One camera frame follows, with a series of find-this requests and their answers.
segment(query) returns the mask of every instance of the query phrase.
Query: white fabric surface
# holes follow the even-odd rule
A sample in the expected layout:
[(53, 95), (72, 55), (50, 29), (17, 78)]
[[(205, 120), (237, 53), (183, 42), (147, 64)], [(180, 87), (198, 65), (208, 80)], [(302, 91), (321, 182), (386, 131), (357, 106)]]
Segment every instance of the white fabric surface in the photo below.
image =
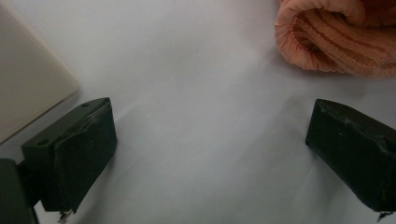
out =
[(113, 104), (116, 155), (68, 223), (376, 222), (304, 138), (317, 98), (396, 127), (396, 79), (288, 65), (278, 0), (11, 2), (81, 90), (0, 155), (20, 161), (24, 141), (80, 103)]

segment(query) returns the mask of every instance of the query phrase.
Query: folded towel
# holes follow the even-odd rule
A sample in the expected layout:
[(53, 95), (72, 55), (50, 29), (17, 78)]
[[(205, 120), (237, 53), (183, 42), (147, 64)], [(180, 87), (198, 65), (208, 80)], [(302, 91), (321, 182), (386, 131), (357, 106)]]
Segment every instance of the folded towel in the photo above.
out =
[(396, 0), (280, 0), (276, 45), (303, 69), (396, 76)]

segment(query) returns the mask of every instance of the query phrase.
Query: white tablecloth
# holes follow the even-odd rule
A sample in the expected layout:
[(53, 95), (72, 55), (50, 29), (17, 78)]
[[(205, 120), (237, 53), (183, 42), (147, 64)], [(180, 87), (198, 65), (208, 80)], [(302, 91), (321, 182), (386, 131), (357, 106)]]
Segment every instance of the white tablecloth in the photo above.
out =
[[(70, 224), (375, 223), (304, 139), (317, 98), (396, 127), (396, 79), (307, 72), (277, 53), (278, 0), (11, 0), (80, 92), (0, 146), (108, 96), (119, 145)], [(36, 207), (40, 222), (58, 214)], [(387, 217), (382, 223), (394, 223)]]

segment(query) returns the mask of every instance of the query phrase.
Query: white table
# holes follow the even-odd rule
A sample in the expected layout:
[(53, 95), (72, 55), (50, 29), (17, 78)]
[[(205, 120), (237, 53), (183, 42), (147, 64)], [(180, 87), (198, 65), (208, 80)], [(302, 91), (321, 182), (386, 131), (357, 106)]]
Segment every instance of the white table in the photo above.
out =
[[(70, 224), (375, 223), (305, 144), (317, 98), (396, 127), (396, 79), (306, 72), (277, 53), (277, 0), (11, 0), (81, 90), (0, 146), (109, 96), (119, 145)], [(41, 223), (58, 214), (36, 207)], [(382, 223), (394, 223), (396, 216)]]

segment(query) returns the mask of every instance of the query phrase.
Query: pink knitted fabric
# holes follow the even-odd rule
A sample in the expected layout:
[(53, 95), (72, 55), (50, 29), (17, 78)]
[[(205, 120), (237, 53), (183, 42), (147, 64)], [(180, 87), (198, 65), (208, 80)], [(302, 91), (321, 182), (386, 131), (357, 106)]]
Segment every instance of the pink knitted fabric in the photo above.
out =
[(303, 69), (396, 76), (396, 0), (280, 0), (276, 45)]

